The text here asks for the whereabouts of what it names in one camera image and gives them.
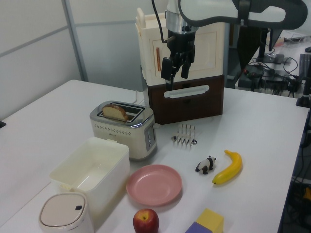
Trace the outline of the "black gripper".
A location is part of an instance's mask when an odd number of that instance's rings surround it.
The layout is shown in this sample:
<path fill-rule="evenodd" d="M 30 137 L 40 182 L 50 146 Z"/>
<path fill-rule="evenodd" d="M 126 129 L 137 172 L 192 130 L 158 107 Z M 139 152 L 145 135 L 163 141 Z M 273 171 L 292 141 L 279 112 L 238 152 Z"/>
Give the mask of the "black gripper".
<path fill-rule="evenodd" d="M 181 77 L 188 78 L 189 69 L 195 59 L 195 34 L 196 32 L 179 34 L 168 30 L 168 38 L 173 37 L 167 43 L 170 57 L 162 59 L 161 70 L 161 78 L 165 80 L 167 90 L 173 90 L 174 78 L 181 66 Z"/>

